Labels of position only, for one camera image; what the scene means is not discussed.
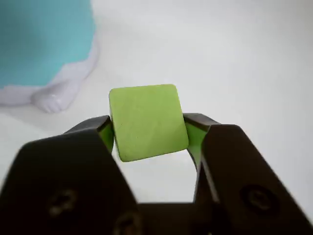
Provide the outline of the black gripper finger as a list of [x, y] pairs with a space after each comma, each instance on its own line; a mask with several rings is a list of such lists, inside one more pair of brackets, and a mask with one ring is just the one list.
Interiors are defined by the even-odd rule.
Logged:
[[101, 116], [25, 144], [0, 192], [1, 234], [143, 234], [112, 141], [110, 117]]
[[212, 197], [213, 235], [310, 235], [313, 227], [242, 128], [199, 113], [185, 123], [205, 132], [200, 174]]

